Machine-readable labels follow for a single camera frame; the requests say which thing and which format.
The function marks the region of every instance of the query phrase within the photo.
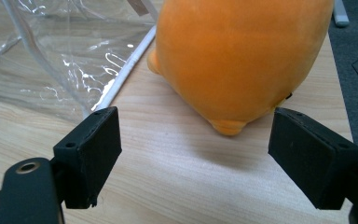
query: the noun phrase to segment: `transparent plastic bag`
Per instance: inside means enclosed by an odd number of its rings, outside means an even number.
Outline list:
[[[0,2],[0,101],[74,121],[109,106],[154,37],[156,11],[135,9],[127,0]]]

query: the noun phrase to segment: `light wood grain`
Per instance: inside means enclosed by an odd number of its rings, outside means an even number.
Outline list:
[[[340,211],[314,209],[270,157],[272,115],[238,136],[222,136],[147,69],[145,56],[112,105],[123,152],[98,206],[65,209],[67,223],[348,223],[350,203]],[[282,106],[351,139],[328,37],[310,75]],[[74,127],[0,103],[0,185],[10,165],[50,159],[51,148]]]

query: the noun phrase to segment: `wooden table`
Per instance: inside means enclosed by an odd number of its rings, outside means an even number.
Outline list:
[[[272,115],[225,137],[189,107],[145,56],[116,100],[123,152],[88,210],[64,209],[67,223],[348,223],[316,210],[268,154]],[[328,37],[305,82],[282,105],[351,139]],[[74,123],[0,103],[0,188],[5,170],[52,147]]]

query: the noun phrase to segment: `orange plush toy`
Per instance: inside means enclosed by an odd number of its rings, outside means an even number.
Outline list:
[[[149,68],[213,127],[235,135],[309,73],[334,0],[166,0]]]

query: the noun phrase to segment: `clear plastic sheet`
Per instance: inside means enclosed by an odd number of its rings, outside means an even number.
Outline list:
[[[0,101],[74,121],[107,107],[154,37],[156,13],[135,9],[128,0],[0,2]]]

